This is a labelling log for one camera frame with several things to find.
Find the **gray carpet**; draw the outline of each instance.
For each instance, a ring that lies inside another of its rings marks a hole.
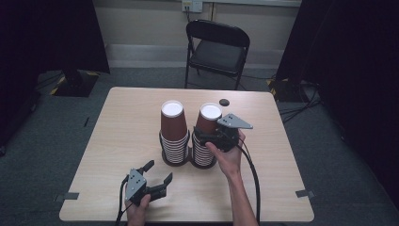
[[[242,85],[247,90],[268,91],[265,78],[275,72],[245,70],[244,75],[252,77],[243,77]],[[57,73],[43,74],[40,81]],[[234,86],[227,77],[211,76],[196,76],[192,71],[190,79],[209,89]],[[55,202],[55,197],[68,191],[108,91],[116,86],[180,89],[184,68],[112,69],[111,74],[99,77],[88,98],[51,96],[54,85],[40,89],[36,111],[0,158],[0,225],[113,225],[62,222],[58,217],[62,203]],[[303,105],[278,103],[279,109]],[[314,221],[287,225],[399,225],[399,214],[384,189],[356,152],[342,142],[322,105],[298,114],[285,128],[305,187],[316,194],[311,199]]]

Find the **forearm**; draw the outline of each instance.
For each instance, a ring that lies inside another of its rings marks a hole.
[[[258,225],[240,173],[228,178],[234,226]]]

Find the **chair seat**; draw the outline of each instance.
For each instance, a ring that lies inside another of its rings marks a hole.
[[[217,42],[202,40],[190,59],[191,66],[212,71],[239,73],[245,58],[245,49]]]

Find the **hand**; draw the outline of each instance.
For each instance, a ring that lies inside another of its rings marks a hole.
[[[145,195],[140,202],[139,206],[135,206],[130,201],[125,202],[127,225],[128,226],[143,226],[146,223],[146,210],[149,207],[151,195]]]
[[[238,145],[242,147],[243,141],[246,139],[246,136],[241,132],[241,130],[238,130],[238,134],[240,137]],[[215,144],[211,142],[206,142],[205,146],[216,157],[217,161],[219,162],[220,169],[228,179],[231,179],[237,174],[240,175],[241,150],[239,150],[237,147],[233,147],[228,152],[223,153],[215,146]]]

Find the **wooden tabletop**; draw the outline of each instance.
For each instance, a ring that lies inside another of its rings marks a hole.
[[[147,186],[157,186],[170,172],[173,180],[165,198],[151,202],[148,222],[232,221],[227,180],[218,164],[197,169],[186,163],[171,167],[164,163],[158,133],[161,105],[177,100],[184,106],[188,128],[193,131],[200,106],[228,99],[223,115],[233,113],[253,125],[243,130],[258,172],[261,187],[261,221],[312,221],[308,197],[282,125],[273,96],[268,92],[112,88],[93,130],[69,192],[77,200],[66,200],[59,216],[67,221],[114,221],[118,215],[120,183],[130,168],[154,160],[146,173]],[[247,160],[242,175],[252,209],[256,210],[255,185]]]

